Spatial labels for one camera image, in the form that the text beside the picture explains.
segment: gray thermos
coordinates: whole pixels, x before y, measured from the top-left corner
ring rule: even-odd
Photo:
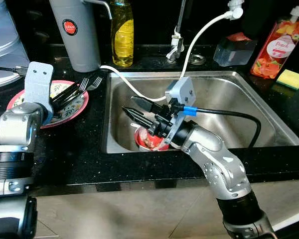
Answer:
[[[90,72],[101,66],[92,3],[110,7],[99,0],[50,0],[71,65],[75,71]]]

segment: yellow dish soap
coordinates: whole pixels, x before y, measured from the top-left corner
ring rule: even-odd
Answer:
[[[131,3],[129,0],[111,0],[111,11],[113,62],[118,66],[131,66],[134,51],[134,20]]]

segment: bottle label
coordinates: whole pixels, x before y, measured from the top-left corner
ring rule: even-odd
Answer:
[[[275,58],[286,58],[293,51],[295,44],[289,35],[284,35],[271,41],[267,46],[267,52]]]
[[[65,32],[70,36],[74,36],[78,31],[78,27],[75,22],[70,19],[64,19],[62,26]]]

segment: backsplash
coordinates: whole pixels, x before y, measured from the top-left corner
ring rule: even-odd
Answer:
[[[53,56],[51,44],[63,44],[48,0],[6,0],[20,37],[31,60],[46,60]],[[187,0],[181,35],[189,44],[201,27],[228,10],[227,0]],[[243,17],[214,24],[200,37],[197,44],[216,45],[220,38],[239,31],[258,39],[257,53],[267,38],[275,20],[288,16],[299,0],[245,0]],[[181,0],[132,0],[135,44],[170,44],[176,26]],[[99,44],[110,44],[111,22],[103,6],[94,6]],[[290,60],[299,61],[299,44]]]

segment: black countertop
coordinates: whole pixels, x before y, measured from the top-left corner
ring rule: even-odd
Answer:
[[[213,48],[205,47],[206,55]],[[165,48],[136,48],[138,55],[132,67],[122,71],[181,71],[179,63],[168,64]],[[299,137],[299,90],[294,91],[275,83],[251,76],[247,67],[222,68],[206,57],[203,66],[189,65],[188,71],[234,70],[261,95],[268,105]],[[71,70],[69,60],[60,54],[53,62],[53,79],[80,81],[84,74]],[[106,99],[106,81],[89,92],[86,109],[75,119],[39,132],[35,151],[33,174],[37,186],[62,187],[64,185],[96,184],[98,191],[121,190],[125,182],[155,181],[156,187],[174,187],[180,179],[201,179],[201,169],[180,151],[106,154],[101,151],[103,117]],[[0,89],[0,115],[10,99],[23,89],[21,79]],[[251,182],[299,179],[299,146],[230,149],[244,163]]]

